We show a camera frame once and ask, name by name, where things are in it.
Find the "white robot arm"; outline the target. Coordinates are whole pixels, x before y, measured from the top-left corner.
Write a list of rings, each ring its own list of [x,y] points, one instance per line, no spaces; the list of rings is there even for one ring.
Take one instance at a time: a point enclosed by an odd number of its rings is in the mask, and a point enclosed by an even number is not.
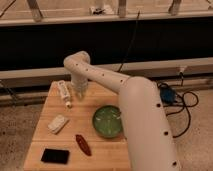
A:
[[[142,76],[128,76],[90,64],[85,51],[66,57],[77,92],[87,80],[118,94],[118,105],[132,171],[181,171],[177,150],[157,85]]]

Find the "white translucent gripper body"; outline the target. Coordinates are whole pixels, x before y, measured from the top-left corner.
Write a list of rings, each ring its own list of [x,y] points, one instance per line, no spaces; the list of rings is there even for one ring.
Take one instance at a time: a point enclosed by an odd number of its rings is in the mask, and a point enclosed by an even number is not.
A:
[[[83,99],[85,96],[85,92],[88,88],[88,79],[83,76],[73,75],[71,84],[75,91],[76,96],[79,99]]]

